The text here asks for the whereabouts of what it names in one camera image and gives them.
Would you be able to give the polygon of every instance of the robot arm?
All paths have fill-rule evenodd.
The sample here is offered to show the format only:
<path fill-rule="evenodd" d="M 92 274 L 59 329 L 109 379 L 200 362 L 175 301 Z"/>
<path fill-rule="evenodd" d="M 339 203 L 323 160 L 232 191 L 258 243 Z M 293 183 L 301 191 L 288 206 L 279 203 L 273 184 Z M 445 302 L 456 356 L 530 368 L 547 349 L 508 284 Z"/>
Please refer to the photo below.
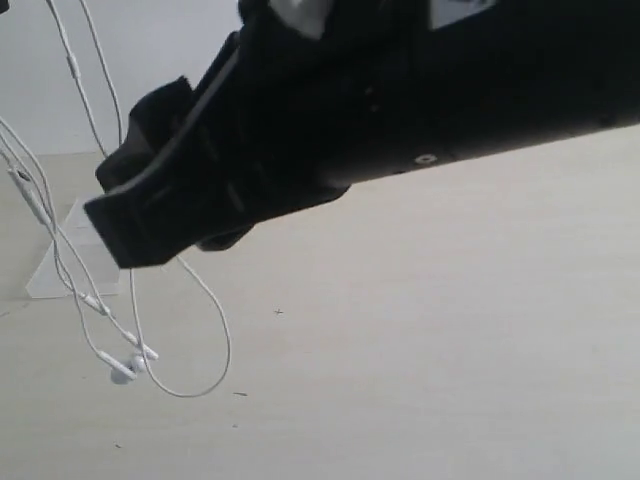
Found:
<path fill-rule="evenodd" d="M 231 247 L 355 183 L 636 124 L 640 2 L 244 0 L 144 97 L 86 211 L 122 268 Z"/>

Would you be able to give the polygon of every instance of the white label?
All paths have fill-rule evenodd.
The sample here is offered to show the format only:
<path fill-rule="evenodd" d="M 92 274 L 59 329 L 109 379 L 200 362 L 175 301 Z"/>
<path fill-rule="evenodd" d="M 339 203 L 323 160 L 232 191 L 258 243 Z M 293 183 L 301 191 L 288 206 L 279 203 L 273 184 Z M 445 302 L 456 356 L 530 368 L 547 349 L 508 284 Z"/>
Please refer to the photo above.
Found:
<path fill-rule="evenodd" d="M 493 8 L 498 0 L 428 0 L 431 30 L 437 30 Z"/>

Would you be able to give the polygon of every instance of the screw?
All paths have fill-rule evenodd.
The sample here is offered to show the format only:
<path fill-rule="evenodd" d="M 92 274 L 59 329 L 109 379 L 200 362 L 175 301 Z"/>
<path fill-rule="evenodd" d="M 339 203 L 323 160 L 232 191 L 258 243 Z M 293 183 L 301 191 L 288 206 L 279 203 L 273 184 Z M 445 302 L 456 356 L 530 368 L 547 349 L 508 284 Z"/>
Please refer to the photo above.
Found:
<path fill-rule="evenodd" d="M 428 153 L 426 155 L 420 155 L 419 157 L 416 157 L 413 163 L 415 163 L 416 165 L 433 165 L 437 161 L 438 157 L 436 157 L 432 153 Z"/>

